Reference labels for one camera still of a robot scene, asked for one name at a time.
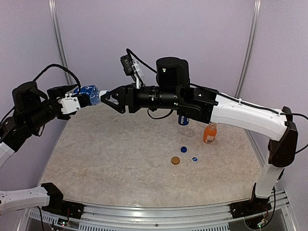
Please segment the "gold juice bottle cap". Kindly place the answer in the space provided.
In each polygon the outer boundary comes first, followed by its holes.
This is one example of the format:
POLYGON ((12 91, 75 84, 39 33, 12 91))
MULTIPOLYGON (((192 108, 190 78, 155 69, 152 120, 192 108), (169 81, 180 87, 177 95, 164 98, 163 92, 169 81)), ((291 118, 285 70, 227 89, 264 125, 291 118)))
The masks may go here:
POLYGON ((180 158, 177 157, 177 156, 172 157, 172 158, 171 158, 171 163, 172 163, 173 165, 178 165, 178 164, 180 163, 180 158))

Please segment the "blue white bottle cap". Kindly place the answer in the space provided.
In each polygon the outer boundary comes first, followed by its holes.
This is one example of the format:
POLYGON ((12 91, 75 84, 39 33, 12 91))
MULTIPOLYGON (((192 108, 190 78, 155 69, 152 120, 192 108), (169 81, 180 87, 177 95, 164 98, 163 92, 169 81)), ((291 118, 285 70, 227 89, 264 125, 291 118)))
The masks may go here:
POLYGON ((197 157, 193 157, 193 158, 192 158, 192 162, 194 162, 194 163, 197 163, 198 160, 199 160, 199 159, 198 159, 197 157))

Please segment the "water bottle blue cap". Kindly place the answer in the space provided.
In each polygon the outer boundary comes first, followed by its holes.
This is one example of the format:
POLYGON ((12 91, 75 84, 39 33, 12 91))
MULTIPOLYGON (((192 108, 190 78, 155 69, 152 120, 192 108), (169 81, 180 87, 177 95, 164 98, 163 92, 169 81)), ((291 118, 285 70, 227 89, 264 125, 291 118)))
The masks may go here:
POLYGON ((178 116, 178 124, 180 126, 188 126, 190 122, 190 119, 184 115, 179 115, 178 116))

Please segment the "short bottle blue label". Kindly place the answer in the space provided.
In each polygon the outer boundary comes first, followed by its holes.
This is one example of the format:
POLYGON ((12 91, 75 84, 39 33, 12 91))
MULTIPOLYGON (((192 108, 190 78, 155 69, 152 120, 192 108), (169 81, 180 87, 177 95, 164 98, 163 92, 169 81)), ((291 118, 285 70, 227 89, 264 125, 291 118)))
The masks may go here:
POLYGON ((81 89, 76 88, 73 91, 73 95, 77 94, 86 94, 89 96, 90 103, 88 106, 97 105, 101 102, 101 98, 99 97, 100 90, 95 85, 83 86, 81 89))

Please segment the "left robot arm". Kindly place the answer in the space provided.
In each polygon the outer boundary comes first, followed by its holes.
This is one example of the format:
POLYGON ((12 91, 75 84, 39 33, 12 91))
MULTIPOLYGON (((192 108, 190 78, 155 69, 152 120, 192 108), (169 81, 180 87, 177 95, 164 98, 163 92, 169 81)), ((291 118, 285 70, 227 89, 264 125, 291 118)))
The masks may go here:
MULTIPOLYGON (((12 91, 13 115, 0 123, 0 164, 3 166, 31 136, 55 118, 69 120, 80 109, 78 99, 70 93, 76 85, 59 86, 46 93, 38 89, 35 81, 26 82, 12 91)), ((62 214, 67 202, 62 192, 53 183, 44 183, 35 188, 2 191, 0 213, 31 207, 45 207, 62 214)))

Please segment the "dark blue bottle cap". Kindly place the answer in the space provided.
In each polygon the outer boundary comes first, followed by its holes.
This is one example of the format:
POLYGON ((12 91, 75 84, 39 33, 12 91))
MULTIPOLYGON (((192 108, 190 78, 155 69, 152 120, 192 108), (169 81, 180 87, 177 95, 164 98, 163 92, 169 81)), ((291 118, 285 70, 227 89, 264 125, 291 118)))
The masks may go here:
POLYGON ((182 146, 181 149, 180 149, 180 151, 181 151, 182 153, 186 153, 186 152, 187 152, 187 147, 182 146))

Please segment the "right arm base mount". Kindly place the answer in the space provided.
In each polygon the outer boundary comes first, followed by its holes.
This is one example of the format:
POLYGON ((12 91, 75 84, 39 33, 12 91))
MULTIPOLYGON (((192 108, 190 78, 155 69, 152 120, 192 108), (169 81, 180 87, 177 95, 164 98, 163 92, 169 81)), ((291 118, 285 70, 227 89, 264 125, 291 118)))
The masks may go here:
POLYGON ((256 196, 256 183, 253 186, 252 196, 248 200, 234 202, 229 205, 232 218, 242 218, 255 215, 261 212, 270 211, 272 206, 270 198, 258 198, 256 196))

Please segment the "white blue short-bottle cap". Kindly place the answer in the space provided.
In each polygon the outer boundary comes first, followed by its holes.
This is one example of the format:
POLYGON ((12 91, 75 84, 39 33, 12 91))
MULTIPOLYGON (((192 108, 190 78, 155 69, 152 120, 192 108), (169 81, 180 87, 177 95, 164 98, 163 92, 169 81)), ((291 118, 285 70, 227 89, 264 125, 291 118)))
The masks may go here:
POLYGON ((107 94, 108 92, 109 92, 108 90, 100 90, 99 97, 102 97, 103 95, 107 94))

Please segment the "orange juice bottle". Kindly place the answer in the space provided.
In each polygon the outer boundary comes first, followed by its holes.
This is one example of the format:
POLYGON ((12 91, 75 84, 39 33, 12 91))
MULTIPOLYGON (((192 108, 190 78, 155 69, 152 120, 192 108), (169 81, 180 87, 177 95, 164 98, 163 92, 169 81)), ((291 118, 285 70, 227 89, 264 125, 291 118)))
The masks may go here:
POLYGON ((204 143, 212 143, 215 140, 216 134, 217 134, 217 124, 214 122, 210 122, 208 126, 205 128, 203 133, 204 143))

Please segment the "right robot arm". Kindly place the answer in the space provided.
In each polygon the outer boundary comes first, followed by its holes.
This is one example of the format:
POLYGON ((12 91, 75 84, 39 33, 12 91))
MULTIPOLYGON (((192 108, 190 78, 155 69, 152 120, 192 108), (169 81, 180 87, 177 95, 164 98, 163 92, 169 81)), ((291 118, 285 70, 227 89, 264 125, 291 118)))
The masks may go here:
POLYGON ((125 74, 135 82, 99 95, 103 103, 119 113, 135 113, 141 108, 171 109, 198 122, 231 125, 268 137, 268 161, 254 186, 254 197, 246 203, 252 214, 263 208, 283 169, 295 159, 298 131, 290 109, 266 108, 194 85, 190 82, 188 62, 180 58, 156 61, 157 86, 145 86, 140 81, 138 65, 128 56, 122 56, 120 61, 125 74))

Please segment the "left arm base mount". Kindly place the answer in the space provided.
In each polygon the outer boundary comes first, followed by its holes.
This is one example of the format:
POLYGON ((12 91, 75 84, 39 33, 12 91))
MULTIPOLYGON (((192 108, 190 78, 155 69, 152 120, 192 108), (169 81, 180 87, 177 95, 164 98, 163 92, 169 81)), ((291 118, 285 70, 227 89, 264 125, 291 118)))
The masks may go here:
POLYGON ((67 218, 81 219, 84 205, 77 202, 64 200, 63 193, 51 182, 41 184, 49 196, 49 204, 43 206, 42 210, 64 216, 67 218))

